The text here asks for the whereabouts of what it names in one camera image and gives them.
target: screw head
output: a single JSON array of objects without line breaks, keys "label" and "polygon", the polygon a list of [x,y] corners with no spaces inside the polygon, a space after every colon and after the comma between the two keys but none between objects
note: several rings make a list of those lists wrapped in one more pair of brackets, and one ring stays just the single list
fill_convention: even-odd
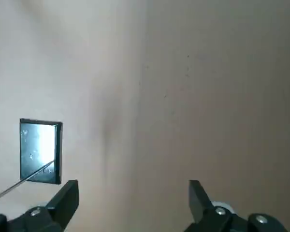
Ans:
[{"label": "screw head", "polygon": [[225,215],[226,214],[226,210],[224,208],[218,207],[216,209],[216,213],[218,213],[219,215]]},{"label": "screw head", "polygon": [[30,215],[31,215],[31,216],[36,216],[36,215],[38,215],[40,212],[41,212],[41,211],[40,211],[40,208],[38,207],[38,208],[36,208],[35,210],[33,210],[33,211],[30,213]]},{"label": "screw head", "polygon": [[262,215],[258,215],[258,216],[256,216],[256,220],[257,220],[258,222],[262,223],[262,224],[267,223],[267,219],[266,219],[264,216],[262,216]]}]

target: white wall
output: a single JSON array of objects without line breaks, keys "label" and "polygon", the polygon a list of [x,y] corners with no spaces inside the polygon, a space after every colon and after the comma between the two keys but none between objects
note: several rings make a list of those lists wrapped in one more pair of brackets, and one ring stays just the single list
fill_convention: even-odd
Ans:
[{"label": "white wall", "polygon": [[[19,180],[19,119],[62,121],[62,182],[80,187],[71,231],[126,231],[145,16],[142,0],[0,0],[0,191]],[[0,212],[58,190],[25,183]]]},{"label": "white wall", "polygon": [[[290,0],[0,0],[0,191],[21,117],[64,123],[70,231],[183,231],[189,179],[290,229]],[[25,183],[0,212],[58,189]]]},{"label": "white wall", "polygon": [[149,0],[132,230],[182,231],[188,180],[290,229],[290,0]]}]

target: wire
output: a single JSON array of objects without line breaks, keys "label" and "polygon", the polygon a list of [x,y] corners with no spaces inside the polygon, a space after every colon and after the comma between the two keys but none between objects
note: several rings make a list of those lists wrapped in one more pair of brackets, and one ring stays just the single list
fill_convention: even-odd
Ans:
[{"label": "wire", "polygon": [[16,187],[20,186],[22,183],[24,183],[25,181],[29,180],[30,178],[34,177],[36,174],[38,174],[39,172],[41,172],[42,170],[44,170],[45,168],[47,168],[49,165],[51,165],[55,160],[47,163],[46,165],[44,165],[43,167],[39,168],[38,170],[36,170],[34,173],[30,174],[29,176],[27,176],[25,179],[22,179],[21,181],[18,181],[16,184],[12,185],[11,187],[9,187],[8,189],[6,189],[5,191],[0,193],[0,198],[3,197],[5,194],[9,193],[10,191],[12,191],[13,189],[15,189]]}]

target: thin metal rod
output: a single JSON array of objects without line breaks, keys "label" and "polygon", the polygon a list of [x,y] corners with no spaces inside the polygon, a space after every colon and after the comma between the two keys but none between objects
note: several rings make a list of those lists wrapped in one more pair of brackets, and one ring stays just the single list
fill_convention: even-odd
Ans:
[{"label": "thin metal rod", "polygon": [[12,185],[11,187],[9,187],[8,189],[6,189],[5,191],[0,193],[0,198],[3,197],[5,194],[9,193],[10,191],[12,191],[13,189],[15,189],[16,187],[20,186],[22,183],[24,183],[25,181],[29,180],[30,178],[34,177],[36,174],[38,174],[39,172],[41,172],[43,169],[47,168],[49,165],[51,165],[54,162],[51,161],[49,163],[47,163],[46,165],[44,165],[43,167],[39,168],[38,170],[36,170],[34,173],[32,173],[31,175],[29,175],[28,177],[26,177],[25,179],[22,179],[21,181],[18,181],[16,184]]}]

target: wall surface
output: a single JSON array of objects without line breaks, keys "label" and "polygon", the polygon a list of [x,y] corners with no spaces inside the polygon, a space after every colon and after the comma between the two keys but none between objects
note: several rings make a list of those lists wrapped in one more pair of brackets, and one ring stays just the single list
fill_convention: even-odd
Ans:
[{"label": "wall surface", "polygon": [[[142,0],[0,0],[0,191],[19,180],[19,119],[62,121],[62,182],[80,187],[69,231],[127,231],[145,17]],[[0,212],[58,190],[25,183]]]},{"label": "wall surface", "polygon": [[131,231],[192,222],[188,180],[290,229],[290,0],[149,0]]},{"label": "wall surface", "polygon": [[[58,120],[68,231],[183,231],[189,179],[290,229],[290,0],[17,2],[0,0],[0,191],[19,119]],[[58,190],[25,183],[0,212]]]}]

